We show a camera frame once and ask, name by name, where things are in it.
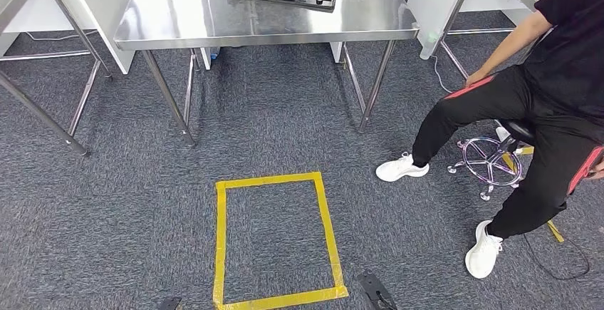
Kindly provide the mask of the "person's right hand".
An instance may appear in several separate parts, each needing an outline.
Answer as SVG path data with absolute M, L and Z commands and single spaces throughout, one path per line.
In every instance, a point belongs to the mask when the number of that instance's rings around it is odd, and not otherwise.
M 479 70 L 475 71 L 473 74 L 469 75 L 466 79 L 465 82 L 465 87 L 468 88 L 471 85 L 482 81 L 483 79 L 487 78 L 490 76 L 490 71 L 485 69 L 485 68 L 480 68 Z

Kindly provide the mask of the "person's left hand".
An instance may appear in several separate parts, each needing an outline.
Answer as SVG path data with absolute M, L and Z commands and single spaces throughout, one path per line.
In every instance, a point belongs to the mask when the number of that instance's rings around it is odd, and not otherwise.
M 586 178 L 589 180 L 597 180 L 603 178 L 604 175 L 604 158 L 602 157 L 588 172 Z

